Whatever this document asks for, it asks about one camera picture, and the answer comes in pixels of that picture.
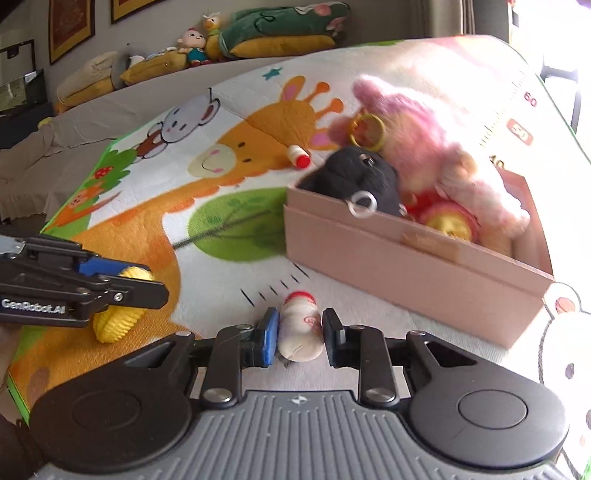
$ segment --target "cartoon mouse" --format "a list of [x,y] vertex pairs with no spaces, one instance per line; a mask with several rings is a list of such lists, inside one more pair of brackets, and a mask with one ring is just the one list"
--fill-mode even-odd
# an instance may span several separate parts
[[173,108],[164,122],[158,122],[148,130],[146,140],[135,146],[135,162],[162,153],[168,144],[187,138],[197,127],[207,125],[217,114],[220,100],[213,98],[211,88],[204,95],[191,98]]
[[591,314],[581,310],[577,293],[555,283],[544,296],[551,319],[540,341],[540,383],[553,390],[570,422],[561,456],[576,480],[591,465]]

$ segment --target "picture frame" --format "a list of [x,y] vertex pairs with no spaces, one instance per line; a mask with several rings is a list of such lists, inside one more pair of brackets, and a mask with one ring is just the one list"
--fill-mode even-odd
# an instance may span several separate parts
[[49,61],[95,36],[95,0],[49,0]]
[[111,24],[130,17],[164,0],[111,0]]

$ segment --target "play mat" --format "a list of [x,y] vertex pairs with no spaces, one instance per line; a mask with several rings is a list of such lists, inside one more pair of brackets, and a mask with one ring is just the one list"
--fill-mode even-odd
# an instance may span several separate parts
[[[358,108],[351,85],[362,73],[447,102],[487,154],[528,180],[554,275],[574,290],[552,286],[547,311],[511,350],[285,258],[285,187],[302,175],[288,162],[286,148],[308,149],[315,163],[326,158],[336,148],[326,127],[337,113]],[[570,416],[558,467],[591,478],[591,317],[575,293],[583,302],[591,295],[591,259],[585,257],[590,187],[589,160],[544,85],[518,53],[490,37],[344,48],[243,74],[114,142],[46,229],[104,256],[149,265],[170,291],[168,305],[148,312],[114,345],[97,342],[92,328],[28,328],[10,369],[12,392],[26,416],[47,389],[154,339],[185,329],[214,336],[224,326],[256,321],[289,292],[305,289],[345,324],[371,324],[391,337],[424,329],[543,381]],[[354,390],[356,373],[332,370],[321,356],[250,369],[244,383]]]

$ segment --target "pink box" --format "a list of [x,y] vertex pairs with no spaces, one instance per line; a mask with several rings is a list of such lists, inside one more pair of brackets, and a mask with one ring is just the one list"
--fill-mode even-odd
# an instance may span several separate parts
[[501,175],[531,215],[513,242],[515,259],[384,213],[355,218],[344,202],[297,186],[284,208],[287,257],[508,348],[543,307],[554,278],[525,179]]

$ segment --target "gray ribbed panel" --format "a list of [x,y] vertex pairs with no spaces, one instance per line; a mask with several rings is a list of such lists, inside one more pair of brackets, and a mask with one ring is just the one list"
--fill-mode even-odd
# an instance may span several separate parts
[[350,392],[249,392],[204,413],[166,457],[98,477],[53,465],[38,480],[564,480],[553,466],[484,474],[449,466],[416,445],[398,417],[357,405]]

